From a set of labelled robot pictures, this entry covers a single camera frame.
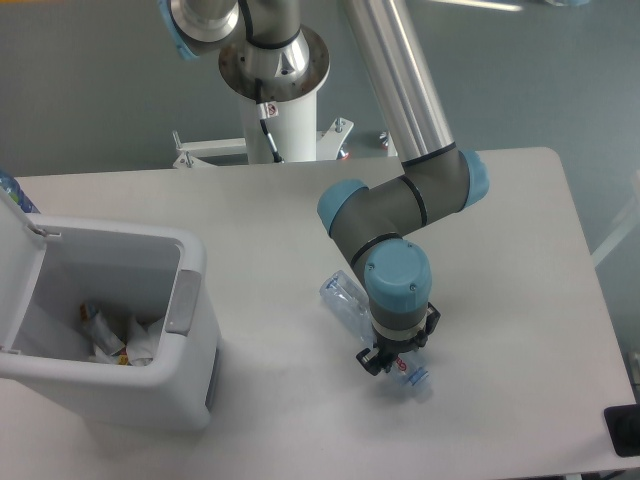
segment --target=blue joint cap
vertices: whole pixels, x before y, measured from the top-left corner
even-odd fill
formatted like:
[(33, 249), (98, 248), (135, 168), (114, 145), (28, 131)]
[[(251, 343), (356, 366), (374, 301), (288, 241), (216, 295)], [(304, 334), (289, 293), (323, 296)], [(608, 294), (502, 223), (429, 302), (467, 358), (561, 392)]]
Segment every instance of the blue joint cap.
[(467, 208), (482, 200), (489, 191), (489, 172), (476, 151), (461, 150), (460, 153), (469, 168), (469, 194), (463, 207)]
[(184, 40), (180, 36), (175, 23), (173, 23), (173, 17), (171, 16), (171, 11), (169, 10), (169, 1), (170, 0), (158, 0), (158, 8), (160, 8), (162, 20), (164, 21), (167, 30), (169, 30), (169, 34), (171, 35), (173, 43), (175, 43), (176, 48), (178, 49), (180, 57), (183, 60), (195, 60), (198, 58), (198, 56), (191, 51), (186, 43), (184, 43)]
[(338, 215), (342, 206), (349, 200), (351, 195), (363, 188), (369, 189), (360, 180), (343, 180), (329, 187), (322, 194), (320, 200), (318, 200), (318, 215), (329, 236), (331, 236), (333, 220), (336, 218), (336, 215)]
[(374, 248), (364, 268), (369, 298), (382, 308), (409, 313), (429, 301), (431, 267), (419, 246), (399, 238), (387, 240)]

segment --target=white table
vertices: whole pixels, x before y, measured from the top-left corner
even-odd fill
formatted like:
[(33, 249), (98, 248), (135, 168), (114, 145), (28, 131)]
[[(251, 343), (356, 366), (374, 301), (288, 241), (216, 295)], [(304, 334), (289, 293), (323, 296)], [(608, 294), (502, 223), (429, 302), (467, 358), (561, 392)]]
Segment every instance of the white table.
[(208, 247), (225, 351), (196, 434), (85, 422), (0, 381), (2, 478), (464, 480), (624, 469), (602, 411), (633, 402), (557, 156), (484, 152), (486, 199), (410, 236), (430, 257), (434, 393), (383, 393), (322, 305), (346, 262), (315, 209), (392, 159), (25, 178), (47, 214), (187, 228)]

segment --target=trash bin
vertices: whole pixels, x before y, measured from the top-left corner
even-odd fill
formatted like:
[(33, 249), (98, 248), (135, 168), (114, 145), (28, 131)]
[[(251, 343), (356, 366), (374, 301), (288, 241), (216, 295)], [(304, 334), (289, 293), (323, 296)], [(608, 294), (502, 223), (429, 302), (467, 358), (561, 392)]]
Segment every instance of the trash bin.
[[(89, 419), (203, 428), (221, 345), (205, 266), (204, 245), (189, 232), (26, 215), (0, 191), (0, 378)], [(153, 361), (91, 363), (83, 302), (164, 317)]]

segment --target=cable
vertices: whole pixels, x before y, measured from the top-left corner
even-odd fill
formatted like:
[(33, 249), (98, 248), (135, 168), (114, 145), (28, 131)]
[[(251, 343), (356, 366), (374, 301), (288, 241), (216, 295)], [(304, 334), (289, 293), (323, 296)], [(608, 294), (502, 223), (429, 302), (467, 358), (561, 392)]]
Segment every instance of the cable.
[[(260, 80), (259, 78), (256, 78), (255, 83), (256, 83), (256, 91), (255, 91), (256, 105), (259, 105), (262, 103), (262, 80)], [(267, 122), (263, 118), (260, 119), (260, 127), (262, 128), (262, 133), (264, 133), (264, 136), (267, 137), (267, 142), (269, 142), (269, 149), (271, 150), (271, 154), (273, 155), (273, 163), (283, 163), (284, 158), (282, 158), (280, 156), (280, 153), (278, 153), (278, 147), (276, 146), (276, 142), (273, 139), (273, 136), (271, 135), (271, 133), (269, 133), (269, 129), (267, 128)]]

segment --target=clear plastic bottle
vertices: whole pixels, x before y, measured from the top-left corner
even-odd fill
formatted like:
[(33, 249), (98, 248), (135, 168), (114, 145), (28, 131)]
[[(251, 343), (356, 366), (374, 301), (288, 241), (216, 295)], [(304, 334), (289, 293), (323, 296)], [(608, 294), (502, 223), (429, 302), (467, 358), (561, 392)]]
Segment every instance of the clear plastic bottle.
[[(367, 348), (373, 348), (375, 335), (371, 325), (367, 294), (342, 270), (334, 273), (320, 288), (320, 296), (349, 332)], [(426, 360), (419, 352), (402, 353), (393, 363), (389, 376), (401, 386), (424, 392), (429, 385)]]
[(7, 192), (13, 201), (20, 206), (23, 212), (40, 213), (29, 197), (24, 194), (18, 181), (2, 170), (0, 170), (0, 189)]

